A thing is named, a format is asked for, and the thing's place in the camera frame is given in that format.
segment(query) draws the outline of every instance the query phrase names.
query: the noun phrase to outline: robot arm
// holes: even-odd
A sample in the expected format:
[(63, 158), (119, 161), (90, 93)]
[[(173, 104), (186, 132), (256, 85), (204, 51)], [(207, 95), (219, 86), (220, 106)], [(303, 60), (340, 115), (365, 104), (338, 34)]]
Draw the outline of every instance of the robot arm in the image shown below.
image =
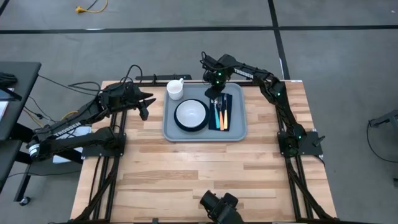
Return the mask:
[(303, 126), (296, 122), (290, 109), (284, 82), (281, 82), (271, 72), (238, 62), (228, 54), (224, 54), (220, 59), (215, 60), (202, 52), (202, 60), (200, 62), (206, 70), (203, 75), (204, 81), (211, 83), (211, 87), (205, 92), (205, 95), (211, 99), (215, 99), (221, 94), (226, 81), (231, 78), (233, 73), (254, 80), (254, 83), (259, 85), (262, 95), (268, 102), (275, 105), (278, 115), (285, 123), (286, 143), (291, 151), (289, 154), (291, 156), (295, 155), (307, 134)]
[(147, 107), (156, 99), (145, 100), (153, 96), (152, 93), (143, 93), (133, 82), (114, 83), (108, 85), (94, 100), (83, 105), (77, 113), (51, 126), (36, 130), (27, 148), (34, 161), (51, 158), (54, 154), (73, 150), (76, 147), (104, 146), (107, 149), (118, 147), (117, 136), (111, 128), (105, 127), (92, 134), (67, 139), (57, 139), (74, 129), (101, 121), (111, 114), (124, 110), (138, 109), (142, 120), (148, 118)]

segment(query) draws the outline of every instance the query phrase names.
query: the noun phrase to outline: wooden table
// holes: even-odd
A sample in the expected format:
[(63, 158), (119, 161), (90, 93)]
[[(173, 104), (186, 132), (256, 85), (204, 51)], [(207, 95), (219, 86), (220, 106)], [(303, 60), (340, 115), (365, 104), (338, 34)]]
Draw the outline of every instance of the wooden table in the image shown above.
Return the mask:
[[(104, 82), (103, 87), (111, 83)], [(306, 130), (313, 129), (303, 83), (286, 81), (286, 86), (297, 121)], [(236, 196), (238, 212), (245, 222), (295, 220), (285, 161), (277, 143), (275, 107), (258, 87), (243, 87), (248, 135), (240, 142), (216, 143), (166, 140), (162, 135), (165, 87), (140, 89), (153, 93), (157, 99), (148, 108), (145, 122), (138, 111), (128, 111), (127, 146), (120, 160), (111, 222), (151, 222), (153, 218), (160, 222), (208, 222), (199, 201), (209, 189), (219, 197), (226, 192)], [(104, 119), (93, 125), (93, 131), (109, 123), (109, 119)], [(323, 164), (313, 156), (302, 156), (302, 160), (309, 191), (335, 217)], [(71, 218), (88, 204), (96, 161), (95, 157), (84, 161)], [(302, 194), (297, 191), (305, 217)], [(100, 218), (104, 216), (107, 197), (105, 193)]]

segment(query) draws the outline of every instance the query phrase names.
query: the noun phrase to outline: black table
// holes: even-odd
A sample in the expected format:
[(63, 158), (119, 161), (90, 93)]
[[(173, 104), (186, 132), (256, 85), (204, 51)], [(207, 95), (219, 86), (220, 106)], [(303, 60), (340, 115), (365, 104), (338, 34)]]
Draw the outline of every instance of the black table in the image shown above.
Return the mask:
[[(0, 62), (0, 72), (13, 74), (18, 79), (15, 86), (11, 88), (14, 88), (14, 93), (22, 97), (21, 101), (8, 103), (0, 120), (0, 192), (6, 183), (14, 161), (28, 164), (26, 172), (32, 163), (30, 155), (19, 149), (22, 141), (29, 142), (32, 139), (33, 130), (17, 121), (39, 76), (38, 72), (41, 66), (41, 63), (38, 62)], [(21, 205), (29, 202), (27, 197), (24, 197), (29, 179), (30, 175), (24, 174), (14, 198), (14, 201), (20, 202)]]

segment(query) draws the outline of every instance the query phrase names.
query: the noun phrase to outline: gray floor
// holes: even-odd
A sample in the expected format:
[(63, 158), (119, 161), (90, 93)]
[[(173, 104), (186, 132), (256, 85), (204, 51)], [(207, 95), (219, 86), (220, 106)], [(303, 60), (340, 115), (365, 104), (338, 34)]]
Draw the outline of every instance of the gray floor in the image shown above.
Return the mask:
[[(77, 5), (90, 2), (11, 0), (0, 29), (271, 25), (267, 1), (260, 0), (114, 0), (101, 14), (74, 13)], [(398, 24), (396, 1), (277, 0), (275, 7), (281, 26)], [(326, 136), (322, 146), (338, 216), (396, 223), (398, 189), (392, 177), (398, 174), (398, 165), (372, 154), (366, 125), (398, 108), (398, 30), (284, 31), (282, 40), (291, 79), (304, 81), (315, 126)], [(41, 62), (41, 75), (65, 84), (115, 80), (132, 63), (145, 75), (189, 73), (201, 78), (202, 50), (215, 57), (234, 55), (282, 77), (272, 31), (0, 35), (0, 49), (0, 60)], [(90, 100), (43, 79), (38, 79), (31, 96), (54, 119)], [(36, 110), (32, 102), (27, 105)], [(36, 128), (25, 114), (20, 122)], [(381, 156), (398, 161), (394, 134), (385, 125), (371, 129), (370, 139)], [(46, 164), (42, 169), (49, 172)], [(24, 171), (25, 166), (16, 163), (11, 173)], [(21, 177), (10, 178), (0, 195), (0, 222), (66, 221), (78, 178), (79, 174), (33, 177), (27, 195), (34, 201), (26, 207), (12, 203)]]

